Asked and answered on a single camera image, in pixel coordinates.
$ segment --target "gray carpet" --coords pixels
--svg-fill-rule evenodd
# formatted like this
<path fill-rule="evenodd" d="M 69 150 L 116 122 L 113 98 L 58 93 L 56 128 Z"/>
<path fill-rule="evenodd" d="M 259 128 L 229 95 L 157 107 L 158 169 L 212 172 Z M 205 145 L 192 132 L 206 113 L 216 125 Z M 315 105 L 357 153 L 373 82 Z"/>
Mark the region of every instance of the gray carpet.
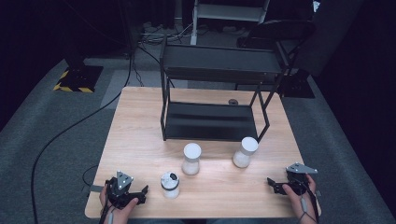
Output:
<path fill-rule="evenodd" d="M 199 45 L 233 47 L 238 35 L 208 32 Z M 146 45 L 158 58 L 160 46 Z M 159 87 L 159 65 L 142 50 L 135 55 L 136 69 L 145 86 Z M 53 91 L 67 67 L 60 62 L 32 90 L 0 132 L 0 182 L 3 192 L 0 223 L 33 223 L 31 172 L 41 149 L 70 125 L 90 115 L 117 95 L 125 83 L 129 61 L 87 59 L 102 65 L 94 93 Z M 370 177 L 365 173 L 315 82 L 315 99 L 282 99 L 304 163 L 319 171 L 314 178 L 322 223 L 395 223 Z M 132 71 L 129 84 L 140 86 Z M 181 88 L 232 89 L 225 83 L 178 82 Z M 35 171 L 35 198 L 39 223 L 97 223 L 85 217 L 87 202 L 84 172 L 97 165 L 116 103 L 63 133 L 46 148 Z M 91 183 L 95 168 L 86 173 Z M 296 223 L 297 218 L 268 219 L 265 223 Z"/>

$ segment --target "human hand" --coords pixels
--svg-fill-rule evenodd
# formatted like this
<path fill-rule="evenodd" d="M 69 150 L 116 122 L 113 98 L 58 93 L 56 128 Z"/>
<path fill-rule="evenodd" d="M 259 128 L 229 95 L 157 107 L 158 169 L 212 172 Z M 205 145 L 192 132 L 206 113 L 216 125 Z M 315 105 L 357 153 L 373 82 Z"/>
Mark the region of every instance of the human hand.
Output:
<path fill-rule="evenodd" d="M 106 189 L 107 184 L 103 187 L 100 192 L 99 199 L 102 206 L 105 206 L 106 203 Z M 113 213 L 113 224 L 126 224 L 128 222 L 128 217 L 134 210 L 134 207 L 137 205 L 139 200 L 137 198 L 132 199 L 123 209 L 118 209 L 111 206 L 111 202 L 107 202 L 107 207 L 109 208 L 106 220 L 104 223 L 108 222 L 108 217 L 110 213 Z"/>
<path fill-rule="evenodd" d="M 309 189 L 312 192 L 315 192 L 317 184 L 315 183 L 314 179 L 312 179 L 310 175 L 306 175 L 306 178 L 308 179 Z M 293 191 L 293 189 L 287 184 L 282 185 L 282 188 L 289 196 L 289 199 L 291 201 L 291 207 L 293 208 L 294 214 L 300 219 L 300 223 L 317 223 L 314 206 L 311 202 L 311 197 L 309 196 L 309 193 L 306 192 L 303 195 L 297 195 Z M 302 198 L 304 199 L 304 202 L 306 204 L 306 213 L 303 209 Z"/>

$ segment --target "dark background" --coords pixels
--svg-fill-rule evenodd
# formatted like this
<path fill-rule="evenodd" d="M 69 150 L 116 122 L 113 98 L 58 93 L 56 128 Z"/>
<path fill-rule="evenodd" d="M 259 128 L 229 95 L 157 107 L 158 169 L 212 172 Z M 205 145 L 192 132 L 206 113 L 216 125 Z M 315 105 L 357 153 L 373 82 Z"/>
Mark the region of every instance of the dark background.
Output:
<path fill-rule="evenodd" d="M 48 16 L 46 11 L 50 10 L 45 2 L 7 1 L 0 6 L 0 130 L 37 82 L 63 58 L 57 38 L 57 22 L 43 22 Z M 157 5 L 158 1 L 134 2 L 137 5 L 133 15 L 139 22 L 173 26 L 173 20 L 169 18 L 173 17 L 175 1 L 163 6 Z M 122 44 L 126 43 L 126 38 L 118 1 L 97 0 L 88 4 L 69 0 L 67 3 L 106 34 L 106 37 L 98 34 L 65 1 L 58 1 L 55 6 L 59 16 L 66 21 L 64 29 L 70 34 L 80 56 L 107 54 L 126 47 Z M 393 0 L 364 1 L 346 36 L 321 74 L 315 77 L 350 144 L 394 216 L 395 4 Z M 186 1 L 183 8 L 190 6 L 191 1 Z M 120 43 L 109 41 L 109 37 Z M 342 180 L 334 180 L 334 184 L 342 184 Z"/>

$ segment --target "white cylindrical object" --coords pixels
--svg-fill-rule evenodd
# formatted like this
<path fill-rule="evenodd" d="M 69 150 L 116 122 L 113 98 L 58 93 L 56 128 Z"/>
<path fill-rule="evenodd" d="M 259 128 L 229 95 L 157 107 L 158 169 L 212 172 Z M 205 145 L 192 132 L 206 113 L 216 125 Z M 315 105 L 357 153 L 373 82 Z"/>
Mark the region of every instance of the white cylindrical object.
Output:
<path fill-rule="evenodd" d="M 196 143 L 188 143 L 184 147 L 184 161 L 181 170 L 186 175 L 196 175 L 199 172 L 199 158 L 201 147 Z"/>
<path fill-rule="evenodd" d="M 163 196 L 168 199 L 177 198 L 180 193 L 178 176 L 173 172 L 166 172 L 161 177 L 161 186 L 163 187 Z"/>
<path fill-rule="evenodd" d="M 241 147 L 233 154 L 233 164 L 239 168 L 245 168 L 250 165 L 250 156 L 256 152 L 259 143 L 252 137 L 242 139 Z"/>

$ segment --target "black chair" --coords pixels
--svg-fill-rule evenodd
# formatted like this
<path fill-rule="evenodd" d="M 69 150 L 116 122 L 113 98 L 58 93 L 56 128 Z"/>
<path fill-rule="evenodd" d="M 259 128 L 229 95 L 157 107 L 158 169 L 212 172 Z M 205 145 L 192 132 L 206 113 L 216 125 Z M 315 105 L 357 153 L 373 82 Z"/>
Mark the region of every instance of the black chair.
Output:
<path fill-rule="evenodd" d="M 278 42 L 289 56 L 289 66 L 287 73 L 283 77 L 278 87 L 278 93 L 287 88 L 290 83 L 291 71 L 294 68 L 294 62 L 297 58 L 300 46 L 316 31 L 315 24 L 312 21 L 266 21 L 253 27 L 247 36 L 239 37 L 236 46 L 243 49 L 272 49 L 275 42 Z M 272 85 L 276 77 L 269 77 L 264 80 L 263 85 Z"/>

